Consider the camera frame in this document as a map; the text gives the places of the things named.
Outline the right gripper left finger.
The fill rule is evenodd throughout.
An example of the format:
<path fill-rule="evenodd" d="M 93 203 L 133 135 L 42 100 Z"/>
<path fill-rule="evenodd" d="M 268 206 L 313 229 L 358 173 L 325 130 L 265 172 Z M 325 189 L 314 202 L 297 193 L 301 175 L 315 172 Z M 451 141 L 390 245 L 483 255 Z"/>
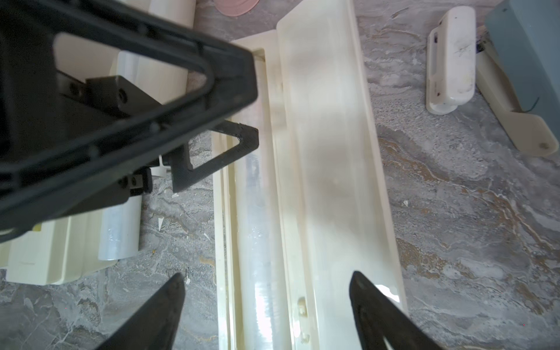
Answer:
<path fill-rule="evenodd" d="M 98 348 L 172 349 L 184 302 L 184 277 L 177 273 Z"/>

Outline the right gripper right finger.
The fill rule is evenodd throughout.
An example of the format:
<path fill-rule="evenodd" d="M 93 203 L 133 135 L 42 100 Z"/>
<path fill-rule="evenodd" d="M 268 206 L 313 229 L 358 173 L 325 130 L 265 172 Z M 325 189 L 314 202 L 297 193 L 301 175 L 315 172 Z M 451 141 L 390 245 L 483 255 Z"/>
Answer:
<path fill-rule="evenodd" d="M 363 349 L 442 349 L 359 271 L 352 274 L 349 297 Z"/>

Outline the thin plastic wrap roll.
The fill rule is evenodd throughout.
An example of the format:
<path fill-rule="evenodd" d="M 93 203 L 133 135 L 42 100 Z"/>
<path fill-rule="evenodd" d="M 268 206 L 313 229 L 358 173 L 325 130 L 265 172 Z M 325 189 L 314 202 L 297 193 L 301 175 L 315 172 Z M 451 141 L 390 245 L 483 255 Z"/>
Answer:
<path fill-rule="evenodd" d="M 112 66 L 112 73 L 130 83 L 137 79 L 139 57 L 121 51 Z M 102 211 L 99 260 L 115 261 L 130 258 L 139 251 L 142 196 L 133 196 L 124 204 Z"/>

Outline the cream dispenser lid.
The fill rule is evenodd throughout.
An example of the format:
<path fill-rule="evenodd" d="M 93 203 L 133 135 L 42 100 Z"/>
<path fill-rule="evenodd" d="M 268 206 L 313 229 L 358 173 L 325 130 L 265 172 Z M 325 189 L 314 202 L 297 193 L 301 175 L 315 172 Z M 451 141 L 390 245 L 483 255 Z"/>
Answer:
<path fill-rule="evenodd" d="M 302 1 L 277 32 L 316 339 L 359 349 L 355 271 L 407 305 L 354 4 Z"/>

